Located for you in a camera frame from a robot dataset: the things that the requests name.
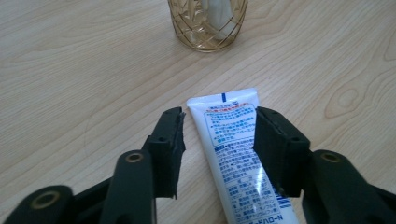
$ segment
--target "gold wire basket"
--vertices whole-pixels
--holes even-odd
[[[178,39],[192,49],[224,49],[236,39],[248,0],[168,0]]]

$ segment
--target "toothpaste tube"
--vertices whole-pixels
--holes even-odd
[[[228,223],[298,223],[289,199],[275,193],[253,150],[258,105],[255,89],[187,101]]]

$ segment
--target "blue stripe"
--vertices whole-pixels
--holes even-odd
[[[227,98],[225,98],[225,93],[222,93],[222,94],[221,94],[221,98],[222,98],[223,102],[226,102],[226,101],[227,101]]]
[[[276,200],[277,200],[277,203],[279,204],[280,208],[291,207],[290,201],[287,198],[283,198],[282,196],[277,194],[276,195]]]

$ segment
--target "wooden table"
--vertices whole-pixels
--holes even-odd
[[[186,101],[250,87],[313,149],[396,193],[395,12],[394,0],[250,0],[236,42],[201,53],[177,40],[165,0],[1,1],[0,222],[36,189],[110,177],[181,105],[178,200],[157,201],[158,221],[225,223]]]

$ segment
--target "wood grain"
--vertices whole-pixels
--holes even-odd
[[[250,87],[313,149],[396,193],[395,11],[392,0],[250,0],[235,43],[205,54],[178,42],[165,0],[1,1],[0,222],[36,189],[108,178],[181,105],[188,150],[159,223],[226,223],[185,103]]]

